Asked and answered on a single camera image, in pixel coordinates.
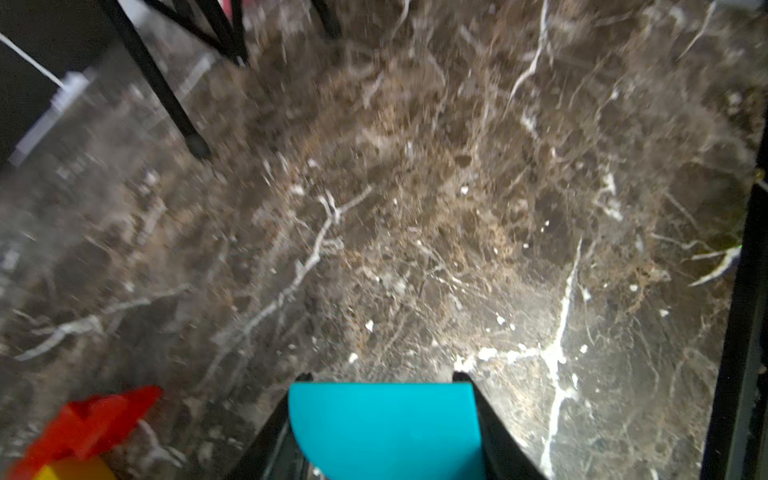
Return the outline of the teal lego brick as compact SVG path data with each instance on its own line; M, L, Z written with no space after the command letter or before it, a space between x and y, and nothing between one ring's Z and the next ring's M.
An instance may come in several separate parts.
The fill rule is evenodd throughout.
M290 424L330 479L483 479L475 396L465 383L291 386Z

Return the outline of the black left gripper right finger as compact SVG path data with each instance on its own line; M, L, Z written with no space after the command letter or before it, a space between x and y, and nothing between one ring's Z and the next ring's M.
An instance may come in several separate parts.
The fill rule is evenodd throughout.
M545 480L546 477L514 440L470 375L454 371L452 381L467 383L473 388L486 478Z

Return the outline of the tall yellow lego brick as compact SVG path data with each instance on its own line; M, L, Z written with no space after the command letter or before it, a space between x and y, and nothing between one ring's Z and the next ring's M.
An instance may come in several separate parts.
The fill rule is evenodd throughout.
M34 480L116 480L115 474L100 458L66 459L45 465Z

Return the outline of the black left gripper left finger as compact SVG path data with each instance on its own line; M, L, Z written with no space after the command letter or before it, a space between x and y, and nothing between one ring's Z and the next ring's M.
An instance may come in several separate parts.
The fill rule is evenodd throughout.
M255 440L226 480L287 479L309 476L310 462L293 434L289 417L289 393L286 392Z

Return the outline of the long red lego brick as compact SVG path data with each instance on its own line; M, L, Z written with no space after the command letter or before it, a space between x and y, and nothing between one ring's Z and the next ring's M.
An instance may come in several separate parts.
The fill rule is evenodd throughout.
M41 468L53 462L102 459L130 436L162 394L160 387L152 385L67 403L7 477L34 480Z

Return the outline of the black perforated music stand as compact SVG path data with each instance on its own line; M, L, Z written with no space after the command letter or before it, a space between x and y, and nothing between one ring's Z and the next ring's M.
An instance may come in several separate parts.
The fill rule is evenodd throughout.
M146 1L133 23L107 3L118 33L99 81L105 105L90 157L133 170L196 169L236 158L294 163L327 127L320 93L352 33L350 1L247 1L236 56L207 23L211 2Z

